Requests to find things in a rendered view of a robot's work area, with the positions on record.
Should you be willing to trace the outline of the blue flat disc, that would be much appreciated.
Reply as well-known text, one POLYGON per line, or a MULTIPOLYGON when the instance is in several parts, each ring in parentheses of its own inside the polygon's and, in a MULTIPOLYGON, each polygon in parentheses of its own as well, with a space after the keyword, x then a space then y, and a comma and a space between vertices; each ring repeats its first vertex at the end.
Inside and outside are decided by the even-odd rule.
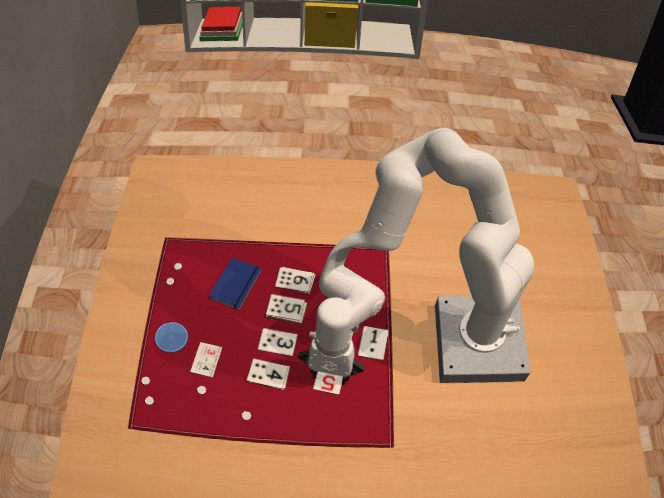
POLYGON ((155 342, 164 352, 174 353, 185 347, 188 333, 184 326, 170 322, 162 325, 155 334, 155 342))

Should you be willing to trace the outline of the dark red cloth mat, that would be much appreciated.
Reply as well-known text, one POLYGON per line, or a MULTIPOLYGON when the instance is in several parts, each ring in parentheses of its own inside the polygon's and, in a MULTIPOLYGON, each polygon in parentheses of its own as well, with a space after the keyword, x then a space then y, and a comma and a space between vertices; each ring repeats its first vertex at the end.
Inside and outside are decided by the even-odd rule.
POLYGON ((273 443, 273 444, 290 444, 290 445, 309 445, 309 446, 335 446, 335 447, 394 447, 394 409, 393 409, 393 359, 392 359, 392 321, 391 321, 391 291, 390 291, 390 265, 389 265, 389 251, 385 251, 385 275, 386 275, 386 308, 387 308, 387 348, 388 348, 388 408, 389 408, 389 443, 359 443, 359 442, 324 442, 324 441, 302 441, 302 440, 284 440, 284 439, 268 439, 268 438, 254 438, 254 437, 242 437, 242 436, 230 436, 230 435, 219 435, 219 434, 209 434, 209 433, 199 433, 199 432, 190 432, 190 431, 181 431, 181 430, 172 430, 172 429, 163 429, 155 427, 147 427, 140 425, 133 425, 136 403, 142 373, 142 367, 144 362, 144 356, 146 351, 146 345, 148 340, 148 334, 158 289, 158 284, 160 280, 161 270, 163 266, 163 261, 166 253, 166 248, 168 241, 183 241, 183 242, 206 242, 206 243, 229 243, 229 244, 252 244, 252 245, 274 245, 274 246, 297 246, 297 247, 320 247, 320 248, 334 248, 336 245, 331 244, 309 244, 309 243, 286 243, 286 242, 262 242, 262 241, 239 241, 239 240, 216 240, 216 239, 192 239, 192 238, 168 238, 165 237, 162 253, 159 261, 159 266, 157 270, 157 275, 155 279, 155 284, 153 288, 150 308, 148 312, 146 328, 141 348, 141 354, 139 359, 138 371, 136 376, 129 425, 128 429, 136 429, 143 431, 175 434, 175 435, 184 435, 184 436, 193 436, 193 437, 203 437, 203 438, 213 438, 213 439, 223 439, 223 440, 234 440, 234 441, 246 441, 246 442, 259 442, 259 443, 273 443))
POLYGON ((313 390, 316 378, 299 352, 309 350, 319 305, 319 280, 333 248, 168 241, 158 284, 133 425, 230 436, 389 443, 388 348, 384 360, 358 357, 364 326, 387 330, 385 251, 352 249, 344 266, 385 294, 381 310, 359 324, 352 342, 364 372, 339 395, 313 390), (209 299, 231 258, 262 268, 240 310, 209 299), (182 268, 175 270, 180 263, 182 268), (280 267, 315 273, 310 294, 275 287, 280 267), (167 279, 173 278, 172 285, 167 279), (307 302, 302 324, 266 317, 271 294, 307 302), (188 341, 174 353, 155 342, 175 322, 188 341), (263 328, 298 334, 293 356, 258 350, 263 328), (222 351, 213 378, 191 373, 200 342, 222 351), (250 383, 253 359, 290 366, 284 390, 250 383), (150 383, 144 385, 142 378, 150 383), (206 388, 199 394, 199 386, 206 388), (154 403, 147 405, 145 399, 154 403), (251 413, 249 420, 242 413, 251 413))

